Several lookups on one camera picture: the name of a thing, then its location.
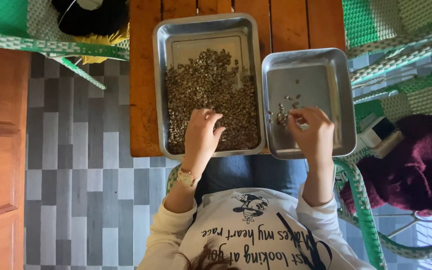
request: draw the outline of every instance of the woman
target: woman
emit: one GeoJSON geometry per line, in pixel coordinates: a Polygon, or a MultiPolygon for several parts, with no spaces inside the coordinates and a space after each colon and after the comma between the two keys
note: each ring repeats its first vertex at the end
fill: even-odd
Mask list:
{"type": "Polygon", "coordinates": [[[339,230],[334,124],[323,111],[293,109],[288,115],[289,131],[309,165],[299,193],[297,178],[306,175],[302,160],[211,158],[225,130],[213,132],[221,117],[205,108],[192,112],[177,181],[154,215],[138,270],[374,269],[357,258],[339,230]],[[297,123],[301,117],[306,130],[297,123]],[[199,183],[208,193],[198,207],[199,183]]]}

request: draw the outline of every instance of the watch face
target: watch face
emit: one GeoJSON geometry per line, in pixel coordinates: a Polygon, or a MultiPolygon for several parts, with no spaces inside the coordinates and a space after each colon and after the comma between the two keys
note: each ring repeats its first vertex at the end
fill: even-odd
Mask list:
{"type": "Polygon", "coordinates": [[[193,184],[193,176],[189,173],[181,173],[178,177],[179,181],[186,187],[189,187],[193,184]]]}

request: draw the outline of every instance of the wooden table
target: wooden table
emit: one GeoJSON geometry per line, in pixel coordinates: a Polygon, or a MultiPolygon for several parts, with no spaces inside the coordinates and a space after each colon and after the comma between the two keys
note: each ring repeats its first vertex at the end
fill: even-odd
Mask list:
{"type": "MultiPolygon", "coordinates": [[[[341,0],[233,2],[235,12],[249,13],[256,19],[261,60],[271,52],[331,47],[345,50],[341,0]]],[[[198,0],[197,8],[199,15],[230,13],[231,0],[198,0]]],[[[161,20],[196,15],[196,0],[130,2],[129,99],[133,157],[162,156],[156,113],[153,29],[161,20]]]]}

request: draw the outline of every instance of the brown hair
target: brown hair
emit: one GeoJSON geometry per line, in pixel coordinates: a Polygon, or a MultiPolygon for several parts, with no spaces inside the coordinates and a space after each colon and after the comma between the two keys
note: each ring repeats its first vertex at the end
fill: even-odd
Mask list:
{"type": "Polygon", "coordinates": [[[214,240],[208,240],[202,248],[201,253],[191,260],[180,251],[176,253],[181,255],[186,261],[186,270],[240,270],[238,267],[230,265],[231,259],[228,257],[218,255],[216,260],[212,260],[211,252],[214,246],[214,240]]]}

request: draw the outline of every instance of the hand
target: hand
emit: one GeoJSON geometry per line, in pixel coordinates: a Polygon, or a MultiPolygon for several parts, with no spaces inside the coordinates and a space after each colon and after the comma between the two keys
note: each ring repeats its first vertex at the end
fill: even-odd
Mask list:
{"type": "Polygon", "coordinates": [[[216,121],[221,117],[222,114],[207,108],[194,109],[191,113],[185,134],[181,168],[191,172],[194,178],[203,174],[209,159],[216,151],[221,134],[226,129],[219,127],[213,132],[216,121]]]}
{"type": "Polygon", "coordinates": [[[328,116],[317,107],[292,109],[288,114],[288,127],[297,145],[311,167],[320,165],[333,166],[334,124],[328,116]],[[302,130],[297,124],[303,118],[309,128],[302,130]]]}

